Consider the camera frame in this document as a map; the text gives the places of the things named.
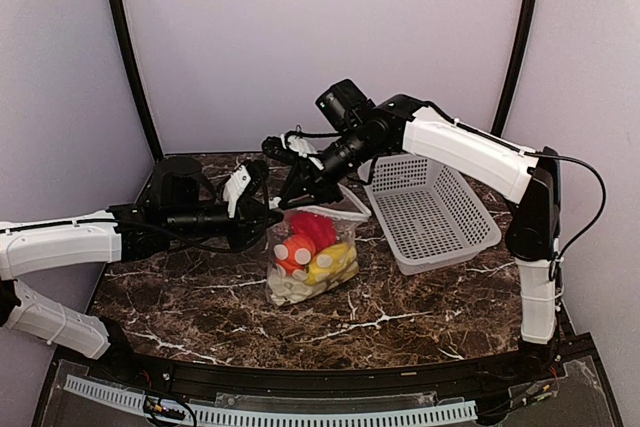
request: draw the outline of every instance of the perforated basket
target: perforated basket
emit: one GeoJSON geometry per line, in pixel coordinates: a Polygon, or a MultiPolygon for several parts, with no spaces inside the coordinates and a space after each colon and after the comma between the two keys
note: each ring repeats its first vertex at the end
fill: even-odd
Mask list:
{"type": "MultiPolygon", "coordinates": [[[[360,178],[368,178],[370,165],[360,167],[360,178]]],[[[365,190],[405,275],[464,262],[500,242],[500,229],[473,189],[439,162],[381,157],[365,190]]]]}

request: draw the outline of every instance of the plastic bag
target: plastic bag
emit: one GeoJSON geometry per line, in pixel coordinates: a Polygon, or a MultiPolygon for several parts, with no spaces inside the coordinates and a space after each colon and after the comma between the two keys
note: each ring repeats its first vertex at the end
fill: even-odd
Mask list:
{"type": "Polygon", "coordinates": [[[300,207],[268,232],[267,296],[281,306],[315,297],[360,270],[356,227],[371,211],[340,185],[344,199],[330,206],[300,207]]]}

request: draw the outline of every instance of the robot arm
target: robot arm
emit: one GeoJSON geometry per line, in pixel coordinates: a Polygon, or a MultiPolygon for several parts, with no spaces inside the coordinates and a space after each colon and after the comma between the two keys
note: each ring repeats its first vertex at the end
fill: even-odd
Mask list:
{"type": "Polygon", "coordinates": [[[149,195],[140,204],[49,222],[1,222],[0,325],[100,358],[114,338],[123,337],[117,324],[75,312],[18,277],[65,265],[144,259],[168,249],[172,235],[226,236],[227,251],[240,251],[282,219],[253,198],[258,179],[267,174],[265,163],[241,166],[225,182],[220,200],[198,162],[173,157],[156,165],[149,195]],[[200,200],[199,184],[214,198],[200,200]]]}
{"type": "MultiPolygon", "coordinates": [[[[559,235],[557,162],[464,125],[431,102],[396,95],[376,107],[350,80],[332,86],[316,105],[339,136],[329,147],[317,153],[292,149],[291,140],[305,136],[297,132],[263,143],[265,154],[292,166],[279,206],[339,200],[340,180],[366,161],[399,152],[428,157],[474,177],[517,205],[505,242],[520,269],[522,338],[549,342],[556,325],[556,283],[549,271],[559,235]]],[[[548,148],[543,153],[555,154],[548,148]]]]}

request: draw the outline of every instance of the white wall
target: white wall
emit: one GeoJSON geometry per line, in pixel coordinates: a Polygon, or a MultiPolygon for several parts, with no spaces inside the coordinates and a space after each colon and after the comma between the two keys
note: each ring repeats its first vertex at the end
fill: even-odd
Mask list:
{"type": "MultiPolygon", "coordinates": [[[[640,0],[538,0],[506,137],[592,163],[606,215],[572,247],[566,302],[591,331],[625,425],[640,425],[640,0]]],[[[596,181],[563,166],[563,238],[593,215],[596,181]]]]}
{"type": "Polygon", "coordinates": [[[489,128],[521,0],[125,0],[168,152],[259,150],[352,77],[489,128]]]}
{"type": "MultiPolygon", "coordinates": [[[[133,200],[151,168],[107,0],[0,0],[0,218],[133,200]]],[[[100,266],[25,280],[84,310],[100,266]]],[[[31,425],[53,350],[0,330],[0,425],[31,425]]]]}

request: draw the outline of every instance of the marble table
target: marble table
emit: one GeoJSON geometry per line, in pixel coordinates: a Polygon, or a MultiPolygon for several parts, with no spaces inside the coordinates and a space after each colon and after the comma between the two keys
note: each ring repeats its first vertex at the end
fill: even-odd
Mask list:
{"type": "MultiPolygon", "coordinates": [[[[215,183],[259,154],[196,155],[215,183]]],[[[271,171],[275,193],[287,167],[271,171]]],[[[503,231],[498,194],[469,180],[503,231]]],[[[347,184],[368,204],[363,189],[347,184]]],[[[305,302],[267,302],[267,252],[237,255],[177,246],[109,265],[91,314],[123,326],[137,352],[194,362],[287,369],[401,367],[515,350],[518,271],[504,243],[472,260],[406,277],[375,217],[357,231],[360,273],[305,302]]]]}

